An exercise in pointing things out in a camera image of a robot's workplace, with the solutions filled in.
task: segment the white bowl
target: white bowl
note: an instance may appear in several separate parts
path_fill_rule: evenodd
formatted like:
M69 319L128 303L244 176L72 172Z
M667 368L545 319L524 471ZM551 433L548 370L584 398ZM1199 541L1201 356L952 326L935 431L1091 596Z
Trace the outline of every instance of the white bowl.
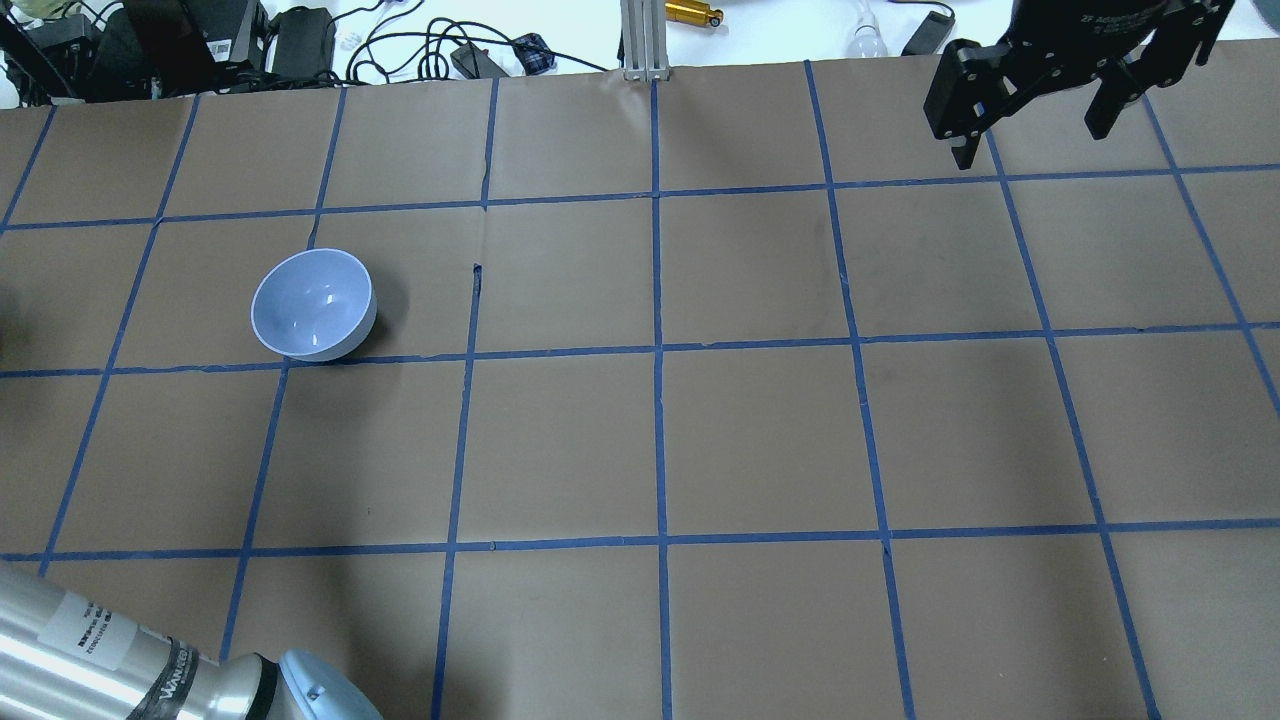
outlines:
M324 363L356 348L374 327L369 270L333 247L307 250L271 269L253 293L253 334L271 352Z

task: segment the white sticker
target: white sticker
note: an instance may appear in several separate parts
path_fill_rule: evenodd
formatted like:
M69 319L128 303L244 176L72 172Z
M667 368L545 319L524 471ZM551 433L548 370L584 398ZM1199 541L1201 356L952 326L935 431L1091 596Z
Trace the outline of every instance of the white sticker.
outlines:
M37 639L49 647L115 670L133 646L138 624L69 592Z
M214 56L215 63L225 63L232 59L232 41L230 40L216 40L214 42L206 42L209 46L209 54Z

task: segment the power adapter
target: power adapter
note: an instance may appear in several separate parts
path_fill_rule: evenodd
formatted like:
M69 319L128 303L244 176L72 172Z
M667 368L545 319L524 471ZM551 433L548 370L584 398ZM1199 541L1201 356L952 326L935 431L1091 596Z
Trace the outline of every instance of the power adapter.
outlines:
M929 10L929 14L920 20L920 27L915 28L911 40L902 47L902 55L932 55L942 47L942 42L951 35L955 27L955 15Z

